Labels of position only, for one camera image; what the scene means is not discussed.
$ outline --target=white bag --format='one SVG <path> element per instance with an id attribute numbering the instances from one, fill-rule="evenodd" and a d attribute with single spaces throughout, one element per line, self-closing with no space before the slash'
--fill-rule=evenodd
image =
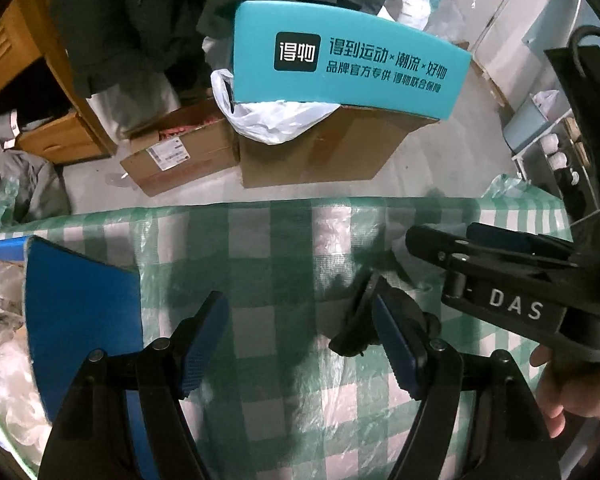
<path id="1" fill-rule="evenodd" d="M 141 72 L 87 99 L 102 127 L 119 144 L 125 132 L 180 108 L 163 73 Z"/>
<path id="2" fill-rule="evenodd" d="M 39 466 L 51 424 L 31 368 L 23 282 L 21 266 L 0 264 L 0 446 Z"/>
<path id="3" fill-rule="evenodd" d="M 545 117 L 549 116 L 551 108 L 555 105 L 558 100 L 559 90 L 545 90 L 544 92 L 538 92 L 531 99 L 534 104 L 538 107 L 541 114 Z"/>
<path id="4" fill-rule="evenodd" d="M 231 72 L 215 70 L 211 73 L 211 86 L 218 107 L 235 131 L 264 144 L 281 144 L 295 139 L 340 106 L 330 103 L 274 101 L 236 104 L 232 112 L 227 84 L 233 91 L 234 75 Z"/>

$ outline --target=finger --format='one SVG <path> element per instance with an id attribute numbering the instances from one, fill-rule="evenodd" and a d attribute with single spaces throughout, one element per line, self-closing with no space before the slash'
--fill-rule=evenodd
<path id="1" fill-rule="evenodd" d="M 551 359 L 552 351 L 546 346 L 538 345 L 536 349 L 531 352 L 529 358 L 529 364 L 533 367 L 542 366 L 545 362 Z"/>
<path id="2" fill-rule="evenodd" d="M 566 425 L 564 413 L 561 413 L 558 416 L 554 416 L 554 418 L 546 416 L 543 413 L 542 417 L 544 418 L 544 423 L 546 424 L 546 428 L 549 431 L 549 436 L 551 438 L 555 438 L 562 433 L 562 430 L 564 430 L 564 427 Z"/>
<path id="3" fill-rule="evenodd" d="M 600 374 L 567 382 L 562 388 L 559 402 L 568 412 L 600 419 Z"/>
<path id="4" fill-rule="evenodd" d="M 556 385 L 549 364 L 543 371 L 536 389 L 536 402 L 540 411 L 549 418 L 555 418 L 562 413 L 560 388 Z"/>

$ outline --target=plastic tablecloth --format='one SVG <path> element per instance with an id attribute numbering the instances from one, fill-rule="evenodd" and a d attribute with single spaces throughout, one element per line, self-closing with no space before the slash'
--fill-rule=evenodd
<path id="1" fill-rule="evenodd" d="M 171 335 L 211 290 L 228 296 L 230 325 L 202 386 L 182 402 L 215 478 L 385 479 L 418 403 L 397 386 L 382 347 L 355 358 L 328 349 L 364 269 L 437 314 L 458 351 L 505 348 L 532 385 L 538 379 L 528 364 L 534 343 L 441 305 L 439 283 L 415 289 L 391 252 L 411 225 L 473 221 L 570 239 L 562 202 L 531 187 L 516 198 L 135 208 L 48 219 L 0 238 L 35 234 L 137 268 L 146 344 Z M 463 394 L 441 478 L 456 474 L 470 411 Z"/>

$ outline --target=black clamp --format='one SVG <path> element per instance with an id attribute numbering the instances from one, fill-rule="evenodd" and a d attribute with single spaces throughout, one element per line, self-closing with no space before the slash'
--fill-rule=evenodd
<path id="1" fill-rule="evenodd" d="M 582 362 L 600 362 L 600 281 L 573 244 L 471 224 L 459 237 L 407 231 L 413 256 L 446 269 L 442 303 Z"/>
<path id="2" fill-rule="evenodd" d="M 558 459 L 542 415 L 513 357 L 458 353 L 440 324 L 404 291 L 375 274 L 330 348 L 352 356 L 382 344 L 401 389 L 420 407 L 390 480 L 436 480 L 453 433 L 460 393 L 477 393 L 466 480 L 557 480 Z"/>
<path id="3" fill-rule="evenodd" d="M 140 480 L 125 394 L 137 390 L 160 478 L 209 480 L 179 400 L 200 385 L 228 319 L 226 298 L 212 292 L 170 338 L 133 354 L 90 352 L 54 421 L 38 478 Z"/>

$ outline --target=gray floor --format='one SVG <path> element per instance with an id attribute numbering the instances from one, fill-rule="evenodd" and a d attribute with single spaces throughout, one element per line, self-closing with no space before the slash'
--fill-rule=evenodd
<path id="1" fill-rule="evenodd" d="M 409 134 L 373 180 L 244 189 L 239 168 L 201 178 L 153 198 L 128 179 L 113 158 L 74 164 L 63 176 L 74 214 L 133 206 L 199 205 L 342 196 L 477 197 L 500 173 L 516 174 L 502 139 L 498 105 L 469 70 L 448 121 Z"/>

